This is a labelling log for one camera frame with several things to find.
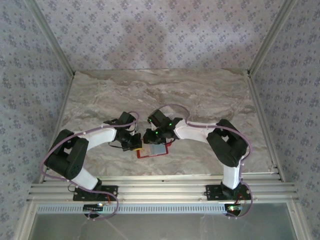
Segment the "aluminium frame leg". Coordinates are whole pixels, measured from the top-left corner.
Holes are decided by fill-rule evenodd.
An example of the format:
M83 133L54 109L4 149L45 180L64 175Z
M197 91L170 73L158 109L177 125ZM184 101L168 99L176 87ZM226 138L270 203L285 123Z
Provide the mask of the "aluminium frame leg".
M28 240L37 214L38 204L27 202L17 222L13 240Z
M287 208L297 240L310 240L309 228L301 205L291 201L287 203Z

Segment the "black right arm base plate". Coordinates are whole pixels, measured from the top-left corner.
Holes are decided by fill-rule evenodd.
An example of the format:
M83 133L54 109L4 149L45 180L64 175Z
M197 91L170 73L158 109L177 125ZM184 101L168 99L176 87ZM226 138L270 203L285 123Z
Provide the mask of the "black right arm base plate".
M236 201L238 199L251 199L251 191L246 185L241 183L239 183L235 189L230 189L222 183L218 185L206 185L205 192L203 194L206 196L208 201Z

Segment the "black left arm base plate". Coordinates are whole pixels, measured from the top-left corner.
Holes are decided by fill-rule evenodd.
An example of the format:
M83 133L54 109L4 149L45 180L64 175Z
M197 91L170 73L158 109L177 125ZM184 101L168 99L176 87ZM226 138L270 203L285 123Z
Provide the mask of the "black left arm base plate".
M110 194L118 196L118 186L117 185L101 185L95 187L94 191L107 192ZM104 193L92 193L85 191L83 189L76 188L73 193L73 201L75 202L96 202L96 201L111 201L115 202L116 199L113 196L104 194Z

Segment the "grey metal panel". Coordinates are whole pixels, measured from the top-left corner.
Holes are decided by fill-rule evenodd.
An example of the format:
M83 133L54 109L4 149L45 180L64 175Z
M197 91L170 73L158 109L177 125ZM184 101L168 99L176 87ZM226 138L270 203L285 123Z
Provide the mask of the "grey metal panel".
M241 218L223 214L38 214L28 240L298 240L286 204L256 204Z

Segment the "aluminium table side rail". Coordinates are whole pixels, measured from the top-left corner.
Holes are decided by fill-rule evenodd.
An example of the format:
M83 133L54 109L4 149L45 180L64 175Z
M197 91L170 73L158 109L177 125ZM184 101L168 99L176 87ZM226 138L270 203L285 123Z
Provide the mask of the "aluminium table side rail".
M51 149L51 147L52 147L52 145L53 145L53 143L54 143L54 141L55 141L56 137L58 136L59 131L61 129L62 121L63 121L63 117L64 117L64 112L65 112L65 109L66 109L66 105L67 105L67 101L68 101L68 98L69 98L69 94L70 94L70 90L71 90L71 87L72 87L72 84L73 84L74 77L75 77L75 73L73 73L73 75L70 77L69 83L67 85L67 89L66 89L65 94L64 94L63 102L62 102L62 105L61 105L61 108L60 108L60 111L59 111L58 119L56 121L55 128L54 128L54 131L53 131L53 136L51 138L49 147L47 149L48 151Z
M268 125L267 117L265 115L265 111L264 111L262 102L260 100L258 90L255 85L255 81L252 78L250 70L247 70L246 74L248 77L247 81L248 81L249 91L250 91L250 94L252 97L252 101L254 103L255 110L257 112L257 117L258 117L259 124L260 124L261 130L262 130L262 134L263 134L263 137L264 137L264 140L266 143L269 158L272 162L271 171L277 173L279 175L279 179L282 182L285 182L286 178L284 176L284 173L283 173L283 170L281 167L281 163L280 163L280 159L277 154L277 150L276 150L274 141L272 139L272 133L271 133L269 125Z

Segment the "red card holder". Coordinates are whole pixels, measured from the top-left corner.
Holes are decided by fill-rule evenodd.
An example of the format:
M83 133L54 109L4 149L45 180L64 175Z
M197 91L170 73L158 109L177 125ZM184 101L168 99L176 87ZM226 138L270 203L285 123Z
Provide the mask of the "red card holder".
M167 155L169 153L169 147L173 141L161 144L144 144L142 143L142 152L137 152L136 156L138 159L151 158Z

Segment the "aluminium corner post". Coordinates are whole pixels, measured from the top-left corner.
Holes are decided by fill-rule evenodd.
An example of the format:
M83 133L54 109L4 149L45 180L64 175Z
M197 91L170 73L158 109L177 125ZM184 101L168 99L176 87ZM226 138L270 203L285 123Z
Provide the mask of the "aluminium corner post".
M45 15L42 13L38 3L36 0L24 0L25 4L27 5L28 9L30 10L35 22L39 26L40 30L44 34L48 44L50 45L53 53L57 57L59 63L61 64L63 70L70 76L74 76L74 71L63 52L62 48L59 45L57 38L55 37L53 31L51 30Z
M278 13L272 22L272 25L270 26L270 29L263 38L262 44L247 70L250 77L256 74L297 2L298 0L283 0Z

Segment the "aluminium mounting rail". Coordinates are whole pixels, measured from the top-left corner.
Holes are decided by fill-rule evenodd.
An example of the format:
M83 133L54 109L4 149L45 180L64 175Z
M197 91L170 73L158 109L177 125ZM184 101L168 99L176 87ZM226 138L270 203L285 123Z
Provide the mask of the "aluminium mounting rail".
M284 182L278 173L246 173L243 181L249 185L256 203L285 203L298 200L294 183ZM201 203L207 185L220 184L221 175L149 175L106 176L104 185L118 186L121 203ZM73 198L74 187L68 182L45 179L32 184L28 201L38 203L66 203Z

